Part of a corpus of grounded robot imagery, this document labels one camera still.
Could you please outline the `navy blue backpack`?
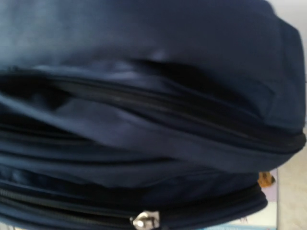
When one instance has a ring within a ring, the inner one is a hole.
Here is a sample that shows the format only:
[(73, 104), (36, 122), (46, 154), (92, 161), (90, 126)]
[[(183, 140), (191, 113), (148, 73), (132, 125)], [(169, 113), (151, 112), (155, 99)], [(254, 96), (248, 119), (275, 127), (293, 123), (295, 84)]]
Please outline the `navy blue backpack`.
[(306, 144), (299, 31), (265, 0), (3, 0), (0, 220), (196, 230)]

